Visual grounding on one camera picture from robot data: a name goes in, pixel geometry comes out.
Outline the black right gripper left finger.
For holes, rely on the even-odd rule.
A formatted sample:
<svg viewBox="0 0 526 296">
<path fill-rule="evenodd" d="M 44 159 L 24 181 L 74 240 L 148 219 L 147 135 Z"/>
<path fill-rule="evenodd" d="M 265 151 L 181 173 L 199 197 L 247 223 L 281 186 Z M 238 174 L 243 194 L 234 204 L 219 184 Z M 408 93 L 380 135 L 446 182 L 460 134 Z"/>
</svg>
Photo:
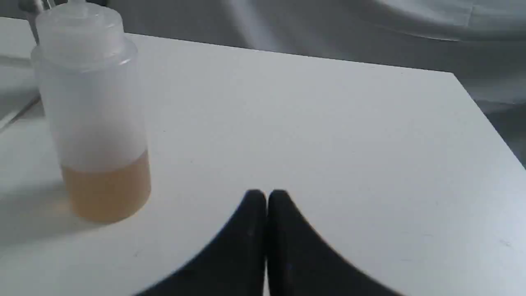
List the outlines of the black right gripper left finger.
<svg viewBox="0 0 526 296">
<path fill-rule="evenodd" d="M 246 191 L 229 221 L 199 254 L 141 295 L 263 295 L 266 219 L 264 193 Z"/>
</svg>

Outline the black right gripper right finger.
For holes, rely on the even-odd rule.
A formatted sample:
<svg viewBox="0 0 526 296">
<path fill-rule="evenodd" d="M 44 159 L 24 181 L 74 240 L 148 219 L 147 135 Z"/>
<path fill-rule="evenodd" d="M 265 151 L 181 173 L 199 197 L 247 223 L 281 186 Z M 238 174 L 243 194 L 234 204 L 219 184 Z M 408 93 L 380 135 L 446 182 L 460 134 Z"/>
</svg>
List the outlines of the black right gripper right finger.
<svg viewBox="0 0 526 296">
<path fill-rule="evenodd" d="M 285 190 L 268 198 L 267 277 L 272 296 L 396 296 L 345 261 Z"/>
</svg>

